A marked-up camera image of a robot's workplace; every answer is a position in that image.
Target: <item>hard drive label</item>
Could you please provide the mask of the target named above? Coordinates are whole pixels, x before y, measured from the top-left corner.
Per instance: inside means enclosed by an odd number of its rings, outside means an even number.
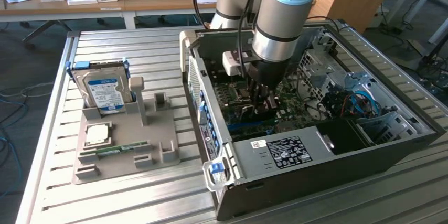
[[[307,148],[297,136],[268,142],[268,149],[275,164],[280,169],[312,161]]]
[[[89,81],[88,84],[96,106],[103,111],[113,113],[115,110],[124,106],[121,93],[116,90],[119,86],[117,79],[95,80]]]

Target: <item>chair leg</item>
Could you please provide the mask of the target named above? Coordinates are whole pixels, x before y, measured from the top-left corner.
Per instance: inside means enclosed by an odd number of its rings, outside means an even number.
[[[21,40],[24,43],[27,43],[29,40],[32,40],[39,34],[41,34],[53,24],[56,24],[56,20],[49,20],[45,23],[43,23],[41,26],[36,30],[32,31],[31,34]]]
[[[65,24],[64,21],[57,20],[57,23],[64,27],[64,29],[65,29],[67,31],[72,31],[72,29],[69,28],[69,26]]]

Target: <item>floor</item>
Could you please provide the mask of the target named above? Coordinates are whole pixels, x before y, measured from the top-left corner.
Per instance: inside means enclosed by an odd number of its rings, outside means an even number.
[[[385,0],[384,7],[392,7],[396,0]],[[401,13],[407,11],[409,0],[404,5]],[[440,24],[448,17],[448,8],[432,2],[428,2],[412,21],[413,30],[405,30],[400,37],[403,39],[416,39],[424,43],[432,33],[439,28]],[[184,26],[188,23],[193,24],[192,15],[175,15],[165,17],[165,23],[159,23],[159,17],[141,17],[139,19],[139,28],[160,27],[160,26]],[[67,24],[73,30],[107,30],[124,29],[124,21],[121,18],[108,18],[105,25],[96,23],[95,19],[71,20]],[[37,27],[41,22],[31,22],[32,28]],[[64,48],[65,31],[61,27],[53,26],[45,31],[43,35],[32,40],[36,45],[33,51],[23,48],[21,38],[29,33],[31,29],[20,27],[19,23],[9,23],[7,29],[3,30],[5,23],[0,24],[0,50],[4,52],[0,55],[0,90],[19,87],[16,89],[5,90],[3,92],[16,93],[24,87],[29,87],[39,83],[51,82],[55,79],[57,65],[60,62],[60,54]],[[377,46],[380,50],[388,49],[399,43],[393,37],[384,35],[376,29],[365,31],[364,36]],[[387,51],[388,55],[400,56],[416,54],[407,46],[392,47]],[[441,56],[448,55],[448,45],[444,46]],[[36,93],[45,93],[51,90],[51,86],[45,86],[36,90]],[[447,97],[439,94],[440,100],[444,102]],[[5,98],[11,102],[23,102],[24,97]],[[4,198],[0,198],[0,222],[9,224],[15,222],[20,200],[23,196],[27,175],[33,159],[35,147],[39,140],[40,128],[45,117],[47,105],[49,96],[39,98],[28,98],[27,106],[28,112],[24,118],[12,126],[4,126],[19,118],[11,118],[1,123],[0,136],[8,138],[17,149],[19,160],[23,168],[23,179],[17,183],[17,166],[12,156],[5,165],[0,167],[0,195],[9,188],[11,185],[17,184],[12,193]],[[0,120],[17,108],[16,104],[0,103]],[[5,152],[0,153],[0,161],[5,158]]]

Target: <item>aluminum table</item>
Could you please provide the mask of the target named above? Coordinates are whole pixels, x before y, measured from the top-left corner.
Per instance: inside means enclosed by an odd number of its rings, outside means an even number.
[[[180,80],[179,33],[192,28],[89,31],[68,37],[17,223],[216,223]],[[448,128],[445,106],[353,30],[341,34]],[[72,185],[83,101],[64,64],[121,57],[129,60],[131,75],[145,80],[144,96],[164,91],[172,98],[181,163]],[[343,59],[347,66],[351,60]],[[223,223],[437,223],[448,219],[447,171],[445,135],[385,173]]]

